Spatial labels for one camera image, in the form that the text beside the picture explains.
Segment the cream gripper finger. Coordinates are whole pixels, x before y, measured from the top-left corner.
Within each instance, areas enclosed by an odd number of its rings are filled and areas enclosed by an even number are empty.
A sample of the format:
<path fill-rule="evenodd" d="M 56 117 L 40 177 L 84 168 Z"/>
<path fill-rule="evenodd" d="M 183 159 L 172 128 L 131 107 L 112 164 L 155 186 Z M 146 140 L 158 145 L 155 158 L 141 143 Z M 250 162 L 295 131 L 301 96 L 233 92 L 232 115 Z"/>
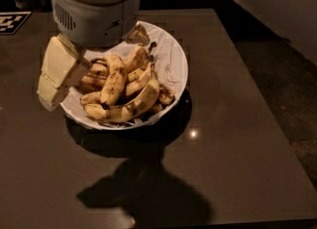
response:
<path fill-rule="evenodd" d="M 145 27 L 141 24 L 137 24 L 126 37 L 125 42 L 127 44 L 147 46 L 150 43 L 150 37 Z"/>
<path fill-rule="evenodd" d="M 86 48 L 77 46 L 65 35 L 51 37 L 47 46 L 37 93 L 42 105 L 55 111 L 74 86 L 91 68 L 86 59 Z"/>

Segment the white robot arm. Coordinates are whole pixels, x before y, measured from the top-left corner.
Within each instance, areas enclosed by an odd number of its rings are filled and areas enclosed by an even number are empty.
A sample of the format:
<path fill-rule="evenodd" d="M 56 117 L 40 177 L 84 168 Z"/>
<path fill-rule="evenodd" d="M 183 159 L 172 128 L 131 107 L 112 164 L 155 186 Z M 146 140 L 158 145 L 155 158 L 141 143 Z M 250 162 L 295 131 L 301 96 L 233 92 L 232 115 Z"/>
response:
<path fill-rule="evenodd" d="M 86 50 L 112 48 L 130 34 L 140 0 L 52 0 L 52 6 L 59 34 L 49 40 L 37 90 L 49 111 L 91 67 Z"/>

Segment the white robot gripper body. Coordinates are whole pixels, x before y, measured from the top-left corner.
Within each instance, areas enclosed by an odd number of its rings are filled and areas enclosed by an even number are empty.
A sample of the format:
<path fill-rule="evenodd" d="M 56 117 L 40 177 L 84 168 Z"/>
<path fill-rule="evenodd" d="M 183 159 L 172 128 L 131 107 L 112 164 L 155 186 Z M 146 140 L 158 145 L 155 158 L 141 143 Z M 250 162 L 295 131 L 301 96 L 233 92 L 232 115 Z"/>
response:
<path fill-rule="evenodd" d="M 140 0 L 52 0 L 58 29 L 83 47 L 113 47 L 136 26 Z"/>

